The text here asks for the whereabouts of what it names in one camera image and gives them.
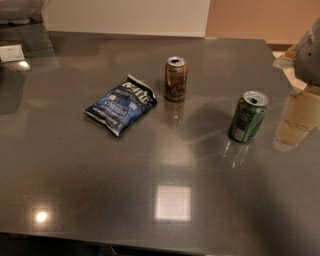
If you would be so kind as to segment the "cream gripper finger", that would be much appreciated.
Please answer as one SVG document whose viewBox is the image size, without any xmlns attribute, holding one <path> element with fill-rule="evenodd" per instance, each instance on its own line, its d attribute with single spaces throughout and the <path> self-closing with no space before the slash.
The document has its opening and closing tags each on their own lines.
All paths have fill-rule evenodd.
<svg viewBox="0 0 320 256">
<path fill-rule="evenodd" d="M 286 98 L 273 146 L 280 152 L 296 148 L 320 124 L 320 87 L 307 86 Z"/>
<path fill-rule="evenodd" d="M 290 46 L 274 60 L 273 66 L 279 69 L 292 69 L 294 67 L 296 52 L 297 45 Z"/>
</svg>

